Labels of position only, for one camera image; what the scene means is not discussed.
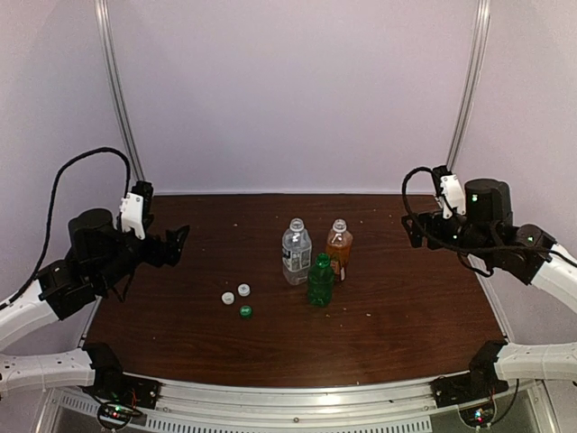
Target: clear water bottle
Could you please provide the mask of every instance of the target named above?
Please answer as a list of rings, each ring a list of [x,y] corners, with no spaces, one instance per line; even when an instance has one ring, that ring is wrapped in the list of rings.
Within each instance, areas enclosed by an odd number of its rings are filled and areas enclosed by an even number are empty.
[[[288,284],[297,286],[307,280],[313,243],[305,223],[300,218],[290,221],[290,226],[282,236],[282,273]]]

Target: white robot arm segment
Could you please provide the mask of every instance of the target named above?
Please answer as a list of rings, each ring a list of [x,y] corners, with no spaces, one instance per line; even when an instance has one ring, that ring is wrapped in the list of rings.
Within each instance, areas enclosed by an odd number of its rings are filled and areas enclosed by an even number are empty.
[[[50,304],[39,299],[41,292],[40,283],[34,280],[19,299],[0,311],[0,350],[32,331],[59,320]]]

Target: brown table surface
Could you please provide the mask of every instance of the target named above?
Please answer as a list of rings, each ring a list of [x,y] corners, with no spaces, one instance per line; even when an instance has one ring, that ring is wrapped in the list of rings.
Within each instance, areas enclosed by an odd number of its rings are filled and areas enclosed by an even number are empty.
[[[413,196],[415,210],[434,209]],[[103,302],[88,342],[129,373],[222,385],[313,387],[416,379],[467,369],[500,338],[489,302],[454,253],[412,249],[400,196],[156,197],[151,231],[190,224],[180,264],[142,265],[126,303]],[[326,308],[289,286],[281,237],[304,219],[314,255],[337,217],[353,233],[347,280]],[[251,285],[232,306],[225,291]],[[252,319],[241,319],[249,304]]]

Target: black cable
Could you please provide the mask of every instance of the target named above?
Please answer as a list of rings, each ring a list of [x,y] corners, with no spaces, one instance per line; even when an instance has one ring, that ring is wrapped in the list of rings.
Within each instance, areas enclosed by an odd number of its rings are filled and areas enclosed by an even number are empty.
[[[508,404],[508,407],[505,409],[505,411],[503,412],[503,414],[501,415],[501,417],[499,419],[490,422],[491,427],[493,427],[498,422],[501,422],[507,416],[507,414],[511,411],[511,409],[513,408],[513,404],[515,404],[515,399],[517,398],[518,392],[519,392],[519,379],[517,379],[517,385],[515,385],[515,393],[513,394],[513,398],[511,399],[511,402]]]
[[[403,205],[405,206],[405,210],[407,211],[408,215],[410,216],[413,224],[419,229],[419,231],[423,234],[423,236],[431,242],[439,244],[443,248],[453,251],[455,253],[461,254],[485,254],[485,253],[496,253],[497,251],[530,251],[533,253],[549,253],[551,255],[556,255],[560,257],[565,262],[569,263],[571,266],[577,268],[577,263],[573,260],[565,257],[562,253],[558,251],[552,250],[550,248],[542,248],[542,247],[531,247],[531,246],[522,246],[522,245],[499,245],[499,246],[483,246],[483,247],[476,247],[476,248],[462,248],[460,246],[455,246],[442,241],[441,239],[437,238],[434,235],[429,234],[425,228],[418,222],[418,217],[411,209],[410,204],[408,203],[408,196],[407,196],[407,185],[408,182],[411,180],[415,174],[419,172],[426,172],[430,173],[432,176],[435,176],[433,171],[428,167],[417,167],[411,170],[407,176],[403,179],[403,184],[401,186],[401,197],[403,199]]]
[[[469,271],[473,271],[475,273],[478,273],[479,275],[482,275],[485,278],[492,277],[493,274],[495,273],[495,271],[493,271],[492,269],[489,272],[485,272],[483,269],[479,269],[479,268],[475,268],[474,266],[471,266],[470,264],[468,264],[464,260],[461,253],[457,253],[457,258],[459,259],[459,263],[462,264],[466,269],[468,269]]]
[[[85,388],[82,388],[82,391],[84,391],[86,394],[92,397],[92,400],[98,403],[98,409],[96,410],[96,420],[102,428],[106,428],[108,430],[120,430],[121,428],[126,427],[133,418],[139,418],[143,415],[142,411],[136,409],[136,407],[126,406],[119,401],[101,401],[96,395],[88,392]],[[107,416],[108,418],[114,419],[111,414],[115,412],[117,413],[118,411],[128,417],[128,419],[122,421],[122,424],[106,421],[106,419],[102,418],[103,416]]]
[[[121,295],[118,290],[116,289],[116,287],[112,288],[112,292],[116,295],[116,297],[118,298],[119,301],[121,302],[126,302],[126,294],[128,293],[128,290],[130,289],[130,286],[133,284],[133,280],[134,280],[134,274],[135,274],[135,270],[133,270],[130,274],[130,276],[128,277],[128,281],[126,282],[126,284],[124,285],[124,289],[123,289],[123,294]]]
[[[50,242],[50,228],[52,226],[52,214],[54,211],[54,201],[56,199],[56,191],[58,189],[58,184],[60,182],[60,177],[62,176],[62,173],[64,173],[64,171],[68,167],[74,165],[76,162],[84,160],[85,158],[92,155],[96,155],[98,153],[113,153],[114,155],[118,156],[121,160],[123,160],[124,165],[126,167],[126,180],[124,184],[124,197],[126,197],[126,193],[128,192],[128,188],[130,186],[130,178],[131,178],[130,162],[128,162],[128,158],[126,158],[126,156],[122,152],[112,147],[99,147],[97,149],[93,149],[92,151],[81,153],[79,156],[72,158],[70,161],[68,161],[66,164],[60,167],[60,169],[56,173],[56,178],[54,178],[54,183],[52,183],[52,190],[50,192],[50,204],[48,205],[48,217],[46,218],[46,234],[44,235],[44,245],[42,246],[42,252],[40,254],[40,258],[38,259],[38,262],[36,262],[36,265],[34,266],[34,269],[30,274],[28,280],[26,280],[23,286],[20,289],[18,289],[18,291],[8,300],[8,302],[0,305],[0,310],[8,307],[14,301],[20,298],[26,292],[26,290],[28,290],[28,287],[32,284],[32,282],[36,278],[36,274],[42,267],[42,262],[44,262],[44,258],[46,257],[46,253],[48,252],[48,244]]]

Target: white bracket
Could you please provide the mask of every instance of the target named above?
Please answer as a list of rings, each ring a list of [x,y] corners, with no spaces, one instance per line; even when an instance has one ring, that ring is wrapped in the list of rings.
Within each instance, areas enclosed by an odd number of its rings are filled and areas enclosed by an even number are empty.
[[[123,232],[128,233],[134,230],[134,234],[139,239],[144,239],[144,226],[142,225],[142,210],[144,198],[138,194],[129,192],[120,204],[120,221]]]
[[[41,293],[40,283],[34,280],[20,298],[0,311],[0,350],[40,327],[58,322],[50,304],[40,300]]]
[[[459,179],[457,179],[456,174],[443,176],[441,178],[441,195],[446,199],[443,197],[437,197],[436,201],[443,209],[444,219],[449,219],[453,216],[453,211],[447,206],[447,202],[457,214],[465,215],[465,191],[463,190]]]
[[[516,345],[499,351],[495,372],[502,381],[518,378],[577,381],[577,343]]]
[[[0,354],[0,397],[10,392],[92,385],[96,373],[91,363],[82,349],[42,356]]]

